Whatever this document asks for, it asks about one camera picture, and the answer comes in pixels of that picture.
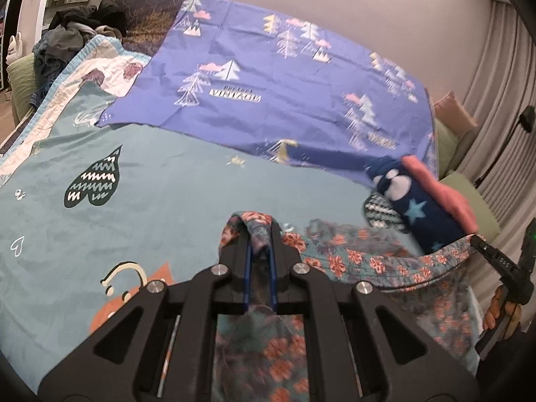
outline floral fabric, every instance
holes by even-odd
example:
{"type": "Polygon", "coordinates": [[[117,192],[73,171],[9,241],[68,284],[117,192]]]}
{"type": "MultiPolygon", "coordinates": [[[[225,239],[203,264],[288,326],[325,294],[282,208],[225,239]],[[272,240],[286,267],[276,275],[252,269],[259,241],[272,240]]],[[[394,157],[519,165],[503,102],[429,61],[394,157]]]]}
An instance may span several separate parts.
{"type": "MultiPolygon", "coordinates": [[[[270,246],[272,217],[235,213],[220,248],[244,224],[255,255],[270,246]]],[[[305,234],[282,232],[302,260],[331,279],[366,280],[383,289],[417,324],[465,364],[472,348],[465,267],[470,236],[433,254],[410,255],[386,229],[311,221],[305,234]]],[[[214,353],[213,401],[302,402],[309,400],[302,316],[278,316],[269,307],[267,263],[256,258],[252,300],[243,316],[220,316],[214,353]]]]}

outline blue bedsheet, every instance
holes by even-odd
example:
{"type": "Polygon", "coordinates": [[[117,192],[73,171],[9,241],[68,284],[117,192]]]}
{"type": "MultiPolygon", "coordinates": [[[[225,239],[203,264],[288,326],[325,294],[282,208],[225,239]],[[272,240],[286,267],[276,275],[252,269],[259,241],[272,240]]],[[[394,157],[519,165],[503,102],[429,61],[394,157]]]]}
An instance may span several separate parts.
{"type": "Polygon", "coordinates": [[[150,124],[369,184],[372,158],[435,152],[422,84],[308,21],[185,0],[164,43],[99,126],[150,124]]]}

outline pillow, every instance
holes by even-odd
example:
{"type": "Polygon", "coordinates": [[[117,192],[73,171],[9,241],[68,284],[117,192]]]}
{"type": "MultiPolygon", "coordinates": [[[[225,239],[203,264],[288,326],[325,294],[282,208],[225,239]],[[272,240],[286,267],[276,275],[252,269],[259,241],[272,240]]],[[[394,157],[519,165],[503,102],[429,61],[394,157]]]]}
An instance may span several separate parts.
{"type": "Polygon", "coordinates": [[[30,109],[30,95],[37,90],[33,53],[21,57],[7,67],[13,94],[11,104],[17,114],[18,124],[30,109]]]}
{"type": "Polygon", "coordinates": [[[478,123],[467,113],[467,110],[454,96],[453,91],[447,93],[433,108],[435,109],[436,118],[450,128],[458,137],[478,127],[478,123]]]}
{"type": "Polygon", "coordinates": [[[457,190],[465,197],[476,216],[478,233],[484,236],[488,243],[491,243],[499,235],[500,227],[478,190],[473,187],[467,178],[457,172],[452,172],[443,178],[440,183],[457,190]]]}
{"type": "Polygon", "coordinates": [[[439,119],[435,119],[435,126],[438,134],[439,178],[443,178],[456,152],[458,137],[439,119]]]}

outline gray curtain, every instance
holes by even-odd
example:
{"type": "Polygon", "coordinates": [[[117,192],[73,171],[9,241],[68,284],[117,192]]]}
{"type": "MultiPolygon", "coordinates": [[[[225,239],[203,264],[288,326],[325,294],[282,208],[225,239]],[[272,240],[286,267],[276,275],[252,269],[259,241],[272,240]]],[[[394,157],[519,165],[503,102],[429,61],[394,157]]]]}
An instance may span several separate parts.
{"type": "MultiPolygon", "coordinates": [[[[470,181],[482,175],[499,152],[511,125],[536,99],[536,48],[515,9],[492,2],[487,43],[472,86],[464,101],[479,128],[463,137],[450,168],[457,167],[470,181]]],[[[517,261],[523,233],[536,216],[536,130],[517,127],[505,152],[479,187],[499,221],[494,242],[517,261]]],[[[470,278],[485,310],[499,285],[497,273],[481,257],[472,259],[470,278]]],[[[524,308],[526,325],[536,311],[536,298],[524,308]]]]}

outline burgundy spot on quilt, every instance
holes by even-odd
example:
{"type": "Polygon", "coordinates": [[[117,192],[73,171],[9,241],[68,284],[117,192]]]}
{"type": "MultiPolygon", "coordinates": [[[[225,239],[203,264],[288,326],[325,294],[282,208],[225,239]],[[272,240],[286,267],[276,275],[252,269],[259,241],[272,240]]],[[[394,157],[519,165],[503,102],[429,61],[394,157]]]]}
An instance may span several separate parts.
{"type": "Polygon", "coordinates": [[[89,81],[95,83],[97,86],[101,86],[104,83],[104,78],[105,76],[102,71],[100,71],[99,69],[92,69],[86,75],[82,76],[82,81],[80,82],[80,86],[83,86],[89,81]]]}
{"type": "Polygon", "coordinates": [[[129,63],[127,66],[125,66],[125,69],[123,71],[123,78],[125,80],[130,80],[136,75],[138,75],[142,69],[143,65],[140,63],[129,63]]]}

